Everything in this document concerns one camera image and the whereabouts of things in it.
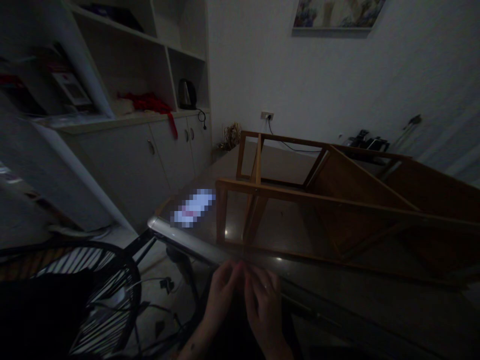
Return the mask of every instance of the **electric kettle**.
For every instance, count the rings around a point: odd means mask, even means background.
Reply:
[[[193,82],[182,78],[178,82],[178,107],[184,110],[197,108],[197,92]]]

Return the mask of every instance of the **wooden rack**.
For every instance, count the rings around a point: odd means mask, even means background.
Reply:
[[[242,174],[246,137],[258,140],[250,175]],[[321,149],[303,183],[262,177],[265,140]],[[248,194],[245,245],[252,244],[268,200],[278,199],[313,205],[342,261],[392,235],[398,235],[435,276],[480,261],[480,190],[472,186],[404,155],[250,131],[242,131],[239,146],[237,180],[216,181],[219,244],[225,243],[228,191],[234,191]],[[352,154],[389,162],[374,176],[350,159]],[[310,255],[295,256],[312,260]]]

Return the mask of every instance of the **framed painting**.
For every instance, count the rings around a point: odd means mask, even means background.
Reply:
[[[299,0],[293,29],[371,30],[385,0]]]

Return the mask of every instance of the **white cabinet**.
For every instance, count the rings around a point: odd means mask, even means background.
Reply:
[[[85,133],[74,141],[105,193],[135,230],[143,231],[155,209],[170,196],[149,124]]]
[[[151,133],[172,194],[177,194],[179,189],[195,177],[187,118],[176,118],[175,125],[178,131],[178,139],[174,139],[170,123],[167,120],[150,123]]]
[[[212,129],[210,128],[209,114],[206,114],[205,125],[206,130],[204,129],[204,124],[199,121],[197,116],[188,117],[188,130],[191,139],[190,146],[195,176],[199,176],[212,163]]]

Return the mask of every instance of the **wrist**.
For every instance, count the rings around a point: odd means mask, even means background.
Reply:
[[[216,326],[212,321],[203,318],[197,328],[202,335],[202,338],[213,339],[218,332],[218,326]]]

